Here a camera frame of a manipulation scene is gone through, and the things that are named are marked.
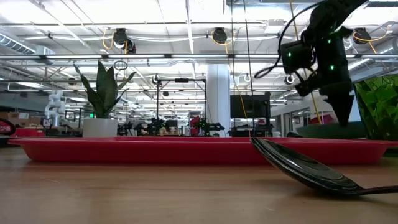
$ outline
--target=snake plant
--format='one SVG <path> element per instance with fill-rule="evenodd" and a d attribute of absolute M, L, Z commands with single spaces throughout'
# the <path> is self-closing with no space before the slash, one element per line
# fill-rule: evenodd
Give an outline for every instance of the snake plant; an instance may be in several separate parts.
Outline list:
<path fill-rule="evenodd" d="M 118 103 L 124 90 L 118 97 L 118 91 L 121 90 L 128 81 L 134 76 L 136 72 L 131 73 L 128 78 L 123 78 L 123 81 L 118 85 L 115 80 L 114 69 L 111 67 L 106 70 L 104 65 L 98 61 L 98 71 L 96 80 L 96 92 L 90 87 L 87 78 L 81 74 L 79 68 L 75 66 L 76 72 L 80 75 L 81 82 L 86 88 L 87 99 L 93 105 L 96 118 L 108 118 L 113 107 Z"/>

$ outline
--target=spoon handle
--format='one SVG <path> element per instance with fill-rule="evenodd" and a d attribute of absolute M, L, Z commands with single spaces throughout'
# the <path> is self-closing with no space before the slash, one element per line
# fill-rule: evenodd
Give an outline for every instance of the spoon handle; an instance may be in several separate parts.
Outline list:
<path fill-rule="evenodd" d="M 361 195 L 366 194 L 387 194 L 387 193 L 398 193 L 398 186 L 386 186 L 386 187 L 373 187 L 370 189 L 363 189 L 360 191 Z"/>

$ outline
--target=table surface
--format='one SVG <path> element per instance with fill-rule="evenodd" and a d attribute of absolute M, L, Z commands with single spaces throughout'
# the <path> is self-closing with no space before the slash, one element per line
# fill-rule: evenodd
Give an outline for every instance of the table surface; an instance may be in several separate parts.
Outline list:
<path fill-rule="evenodd" d="M 398 159 L 339 166 L 363 187 L 398 185 Z M 398 223 L 398 194 L 336 199 L 271 166 L 32 162 L 0 149 L 0 223 Z"/>

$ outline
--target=green glass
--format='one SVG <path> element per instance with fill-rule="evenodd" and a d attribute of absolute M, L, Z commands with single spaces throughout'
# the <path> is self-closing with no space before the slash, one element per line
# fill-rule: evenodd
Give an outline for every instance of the green glass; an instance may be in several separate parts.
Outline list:
<path fill-rule="evenodd" d="M 398 74 L 355 83 L 369 139 L 398 141 Z"/>

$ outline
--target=red tray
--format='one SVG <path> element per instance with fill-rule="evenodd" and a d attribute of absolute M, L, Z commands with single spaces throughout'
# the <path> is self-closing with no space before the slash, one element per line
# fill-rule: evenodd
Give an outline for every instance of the red tray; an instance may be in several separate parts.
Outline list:
<path fill-rule="evenodd" d="M 266 138 L 324 164 L 372 164 L 398 141 Z M 11 139 L 34 161 L 267 164 L 249 138 L 116 137 Z"/>

